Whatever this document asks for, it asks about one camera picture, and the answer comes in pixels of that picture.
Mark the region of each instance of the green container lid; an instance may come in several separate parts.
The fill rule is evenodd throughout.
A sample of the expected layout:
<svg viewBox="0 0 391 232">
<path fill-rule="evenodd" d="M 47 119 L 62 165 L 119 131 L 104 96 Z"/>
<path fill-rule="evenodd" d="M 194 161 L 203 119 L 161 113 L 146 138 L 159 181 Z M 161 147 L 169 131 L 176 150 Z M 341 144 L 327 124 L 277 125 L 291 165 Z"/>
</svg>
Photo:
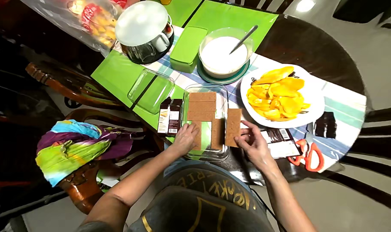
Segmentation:
<svg viewBox="0 0 391 232">
<path fill-rule="evenodd" d="M 184 29 L 177 44 L 170 54 L 170 58 L 185 64 L 193 63 L 197 57 L 201 41 L 207 35 L 207 29 L 188 26 Z"/>
</svg>

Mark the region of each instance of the barcode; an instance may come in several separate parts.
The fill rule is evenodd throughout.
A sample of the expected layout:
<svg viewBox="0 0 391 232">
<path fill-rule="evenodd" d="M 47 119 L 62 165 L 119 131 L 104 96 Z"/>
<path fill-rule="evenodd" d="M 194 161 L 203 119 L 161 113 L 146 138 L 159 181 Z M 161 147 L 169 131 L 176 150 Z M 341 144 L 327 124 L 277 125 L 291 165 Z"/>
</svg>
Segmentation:
<svg viewBox="0 0 391 232">
<path fill-rule="evenodd" d="M 290 139 L 289 134 L 287 134 L 286 129 L 280 129 L 281 136 L 283 136 L 283 139 L 288 140 Z"/>
</svg>

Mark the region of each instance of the chair backrest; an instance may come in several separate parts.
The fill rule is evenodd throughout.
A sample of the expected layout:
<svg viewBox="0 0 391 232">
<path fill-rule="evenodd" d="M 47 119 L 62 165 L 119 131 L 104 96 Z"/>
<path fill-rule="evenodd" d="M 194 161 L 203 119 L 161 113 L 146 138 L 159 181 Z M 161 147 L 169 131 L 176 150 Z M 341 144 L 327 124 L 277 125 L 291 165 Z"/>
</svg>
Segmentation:
<svg viewBox="0 0 391 232">
<path fill-rule="evenodd" d="M 217 0 L 217 1 L 230 2 L 230 0 Z M 241 6 L 250 7 L 250 8 L 258 8 L 258 9 L 268 10 L 269 5 L 272 1 L 273 0 L 235 0 L 234 3 L 241 5 Z M 287 7 L 290 6 L 290 4 L 293 1 L 294 0 L 284 0 L 275 12 L 279 13 L 279 14 L 284 13 L 284 11 L 287 9 Z"/>
<path fill-rule="evenodd" d="M 50 62 L 30 63 L 25 69 L 31 77 L 75 102 L 106 109 L 125 110 L 115 97 L 89 77 L 68 67 Z"/>
<path fill-rule="evenodd" d="M 76 109 L 66 116 L 66 119 L 74 119 L 84 122 L 88 119 L 100 120 L 109 124 L 126 128 L 142 128 L 143 132 L 134 134 L 134 142 L 130 152 L 117 159 L 101 160 L 99 156 L 95 160 L 75 170 L 61 180 L 58 185 L 68 193 L 75 206 L 83 213 L 88 214 L 99 198 L 104 194 L 96 182 L 99 169 L 105 168 L 120 173 L 126 173 L 139 162 L 155 157 L 164 150 L 164 142 L 141 122 L 130 121 L 95 109 Z M 114 166 L 114 162 L 122 159 L 125 164 Z"/>
<path fill-rule="evenodd" d="M 349 153 L 391 159 L 391 108 L 368 113 L 365 122 L 367 123 L 363 125 L 360 135 L 349 150 Z M 352 156 L 345 156 L 339 162 L 391 178 L 391 166 L 389 165 Z M 362 193 L 391 209 L 391 194 L 332 171 L 324 171 L 321 173 L 321 176 L 324 179 L 339 183 Z"/>
</svg>

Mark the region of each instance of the gray t-shirt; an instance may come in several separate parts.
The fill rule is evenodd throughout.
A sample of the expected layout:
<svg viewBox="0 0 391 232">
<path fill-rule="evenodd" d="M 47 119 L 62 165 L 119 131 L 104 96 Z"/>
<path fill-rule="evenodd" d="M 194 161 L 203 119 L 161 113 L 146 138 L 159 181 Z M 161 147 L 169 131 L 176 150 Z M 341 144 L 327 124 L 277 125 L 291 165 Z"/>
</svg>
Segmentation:
<svg viewBox="0 0 391 232">
<path fill-rule="evenodd" d="M 273 232 L 262 204 L 249 189 L 205 164 L 186 166 L 166 177 L 166 187 L 128 232 L 261 231 Z M 77 232 L 109 232 L 92 222 Z"/>
</svg>

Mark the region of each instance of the spoon handle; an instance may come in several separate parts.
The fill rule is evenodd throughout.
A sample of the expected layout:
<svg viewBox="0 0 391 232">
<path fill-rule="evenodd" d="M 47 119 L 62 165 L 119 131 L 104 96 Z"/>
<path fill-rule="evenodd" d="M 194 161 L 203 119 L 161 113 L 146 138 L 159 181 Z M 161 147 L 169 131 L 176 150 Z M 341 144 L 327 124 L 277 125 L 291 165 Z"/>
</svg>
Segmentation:
<svg viewBox="0 0 391 232">
<path fill-rule="evenodd" d="M 258 25 L 254 25 L 254 27 L 252 27 L 249 32 L 247 32 L 247 34 L 240 40 L 240 42 L 233 48 L 233 50 L 231 50 L 230 54 L 233 53 L 235 50 L 237 50 L 237 48 L 239 48 L 243 42 L 251 35 L 253 34 L 253 32 L 258 28 L 259 26 Z"/>
</svg>

